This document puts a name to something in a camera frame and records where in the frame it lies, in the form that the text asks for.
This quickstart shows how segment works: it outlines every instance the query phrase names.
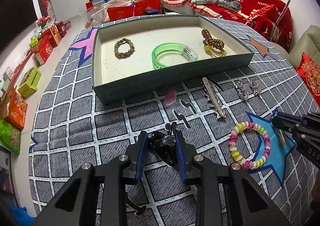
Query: pink and yellow bracelet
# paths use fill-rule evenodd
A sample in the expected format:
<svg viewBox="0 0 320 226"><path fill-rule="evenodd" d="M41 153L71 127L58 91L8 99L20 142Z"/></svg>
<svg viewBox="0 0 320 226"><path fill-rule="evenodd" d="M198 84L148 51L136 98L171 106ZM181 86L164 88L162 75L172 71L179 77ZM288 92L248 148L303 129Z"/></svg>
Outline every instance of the pink and yellow bracelet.
<svg viewBox="0 0 320 226"><path fill-rule="evenodd" d="M236 146L237 135L247 128L256 130L258 133L260 133L263 136L263 139L264 139L264 148L265 148L264 153L262 157L256 161L248 161L245 158L243 158ZM248 122L248 121L241 122L237 124L231 131L231 136L229 137L229 150L233 160L238 162L240 165L242 165L246 169L255 169L262 166L267 161L270 155L270 150L271 150L270 138L269 138L269 135L267 134L267 131L265 131L265 129L260 125L258 125L257 123Z"/></svg>

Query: green bag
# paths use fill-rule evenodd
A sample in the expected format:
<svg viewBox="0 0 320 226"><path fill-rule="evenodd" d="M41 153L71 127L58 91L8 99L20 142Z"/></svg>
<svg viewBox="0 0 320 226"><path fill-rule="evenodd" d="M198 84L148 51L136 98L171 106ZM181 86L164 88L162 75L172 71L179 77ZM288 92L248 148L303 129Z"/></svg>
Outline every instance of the green bag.
<svg viewBox="0 0 320 226"><path fill-rule="evenodd" d="M11 152L20 154L21 131L0 119L0 140Z"/></svg>

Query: screw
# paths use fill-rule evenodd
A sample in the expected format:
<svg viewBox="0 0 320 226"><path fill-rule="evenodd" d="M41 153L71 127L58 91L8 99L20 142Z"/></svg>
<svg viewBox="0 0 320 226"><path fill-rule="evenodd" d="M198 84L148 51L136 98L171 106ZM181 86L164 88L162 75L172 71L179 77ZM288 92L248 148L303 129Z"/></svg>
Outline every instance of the screw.
<svg viewBox="0 0 320 226"><path fill-rule="evenodd" d="M125 160L128 159L128 156L127 156L126 154L121 154L121 155L119 155L118 159L119 159L120 161L125 161Z"/></svg>
<svg viewBox="0 0 320 226"><path fill-rule="evenodd" d="M241 165L238 164L238 163L233 163L233 164L231 165L231 168L232 168L233 170L240 170Z"/></svg>
<svg viewBox="0 0 320 226"><path fill-rule="evenodd" d="M200 154L196 154L193 158L194 158L196 161L202 161L202 160L203 160L203 156L200 155Z"/></svg>
<svg viewBox="0 0 320 226"><path fill-rule="evenodd" d="M90 163L84 163L84 164L81 165L81 168L82 168L83 170L88 170L90 167L91 167L91 164L90 164Z"/></svg>

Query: green bracelet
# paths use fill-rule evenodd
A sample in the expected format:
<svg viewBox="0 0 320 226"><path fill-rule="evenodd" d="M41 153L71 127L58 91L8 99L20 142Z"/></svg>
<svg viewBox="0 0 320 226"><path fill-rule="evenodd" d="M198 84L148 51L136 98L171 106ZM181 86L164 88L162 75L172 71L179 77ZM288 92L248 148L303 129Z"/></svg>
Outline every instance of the green bracelet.
<svg viewBox="0 0 320 226"><path fill-rule="evenodd" d="M167 67L166 65L160 63L157 58L159 56L162 56L164 54L169 53L180 53L182 54L189 62L195 62L198 60L198 55L196 52L191 49L189 46L181 44L181 43L175 43L175 42L169 42L169 43L163 43L154 48L152 52L152 64L156 69L161 69Z"/></svg>

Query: television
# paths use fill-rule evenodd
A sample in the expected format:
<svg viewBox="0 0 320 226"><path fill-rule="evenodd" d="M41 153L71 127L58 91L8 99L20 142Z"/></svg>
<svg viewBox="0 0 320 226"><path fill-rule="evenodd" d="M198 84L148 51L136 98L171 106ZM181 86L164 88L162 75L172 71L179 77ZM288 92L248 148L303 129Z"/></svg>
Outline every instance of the television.
<svg viewBox="0 0 320 226"><path fill-rule="evenodd" d="M32 0L6 0L0 6L0 54L23 30L37 20Z"/></svg>

